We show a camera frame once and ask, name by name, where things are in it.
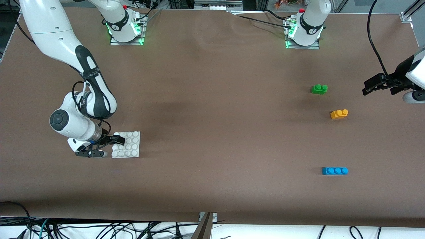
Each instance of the white lego plate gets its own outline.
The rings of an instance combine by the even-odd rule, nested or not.
[[[112,146],[112,158],[138,158],[140,151],[140,132],[120,132],[114,133],[125,138],[124,145]]]

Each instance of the blue lego brick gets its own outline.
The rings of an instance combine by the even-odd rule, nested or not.
[[[326,167],[322,168],[323,175],[347,175],[348,168],[345,167]]]

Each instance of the orange lego brick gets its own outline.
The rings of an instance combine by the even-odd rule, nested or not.
[[[347,109],[336,110],[336,111],[332,111],[331,112],[331,118],[332,119],[344,118],[347,115],[348,115],[348,110]]]

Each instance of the teal cable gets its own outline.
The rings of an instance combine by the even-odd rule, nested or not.
[[[47,221],[49,220],[49,218],[47,218],[44,222],[43,225],[41,225],[41,229],[40,229],[40,234],[38,234],[38,239],[41,239],[41,234],[43,233],[43,229],[46,226]]]

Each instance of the brown table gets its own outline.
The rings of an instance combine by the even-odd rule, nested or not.
[[[144,46],[110,46],[96,9],[66,11],[117,98],[112,132],[141,131],[141,156],[76,157],[48,119],[80,77],[15,31],[0,66],[1,201],[42,217],[425,226],[424,106],[362,95],[381,72],[366,15],[331,14],[308,51],[224,11],[163,11]],[[398,15],[374,15],[372,34],[391,72],[417,50]],[[327,94],[309,92],[318,83]],[[350,172],[321,175],[332,166]]]

